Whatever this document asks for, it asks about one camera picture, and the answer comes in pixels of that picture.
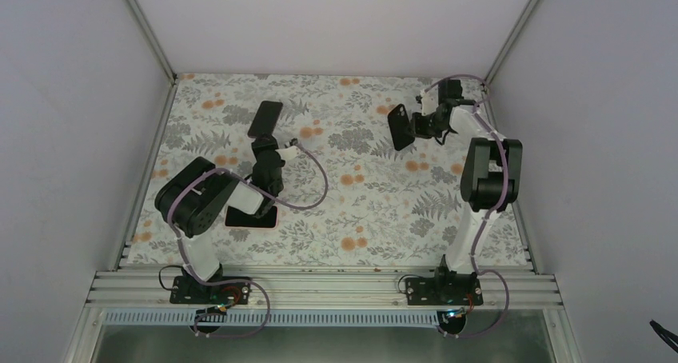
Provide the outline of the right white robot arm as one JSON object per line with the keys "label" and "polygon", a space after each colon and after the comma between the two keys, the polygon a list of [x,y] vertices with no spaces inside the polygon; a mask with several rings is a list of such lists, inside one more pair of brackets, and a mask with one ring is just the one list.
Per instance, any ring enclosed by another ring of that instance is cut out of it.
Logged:
{"label": "right white robot arm", "polygon": [[421,111],[409,124],[415,138],[443,144],[446,134],[454,133],[469,142],[460,179],[464,211],[433,277],[434,297],[444,305],[476,296],[482,274],[477,256],[494,221],[516,200],[522,157],[521,142],[499,134],[482,117],[484,101],[464,97],[461,81],[462,76],[451,76],[423,89],[417,97]]}

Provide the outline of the black phone case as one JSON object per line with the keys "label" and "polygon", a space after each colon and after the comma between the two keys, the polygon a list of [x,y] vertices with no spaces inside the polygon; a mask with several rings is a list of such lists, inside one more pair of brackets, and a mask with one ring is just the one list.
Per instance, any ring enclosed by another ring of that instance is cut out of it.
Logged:
{"label": "black phone case", "polygon": [[396,151],[401,151],[414,143],[415,137],[411,133],[409,116],[403,104],[397,105],[388,113],[387,121],[393,148]]}

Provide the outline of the phone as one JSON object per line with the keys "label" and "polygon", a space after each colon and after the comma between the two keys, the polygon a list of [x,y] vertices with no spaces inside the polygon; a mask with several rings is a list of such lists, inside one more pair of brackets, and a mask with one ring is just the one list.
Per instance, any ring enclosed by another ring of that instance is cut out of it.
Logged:
{"label": "phone", "polygon": [[278,223],[278,210],[274,206],[262,217],[248,215],[228,206],[225,212],[225,226],[227,228],[243,229],[274,229]]}
{"label": "phone", "polygon": [[262,135],[271,135],[283,108],[282,102],[263,101],[254,115],[247,135],[249,138],[259,138]]}

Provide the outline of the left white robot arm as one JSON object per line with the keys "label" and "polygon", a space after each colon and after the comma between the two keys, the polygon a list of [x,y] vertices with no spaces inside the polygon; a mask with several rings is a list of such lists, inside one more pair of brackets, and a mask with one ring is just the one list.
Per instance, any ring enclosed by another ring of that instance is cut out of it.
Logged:
{"label": "left white robot arm", "polygon": [[198,157],[165,184],[154,201],[163,220],[177,232],[184,274],[193,278],[190,291],[204,303],[216,301],[222,292],[222,266],[205,234],[221,212],[232,227],[272,229],[277,224],[275,198],[284,189],[281,148],[268,134],[256,138],[251,147],[255,163],[250,175],[218,170]]}

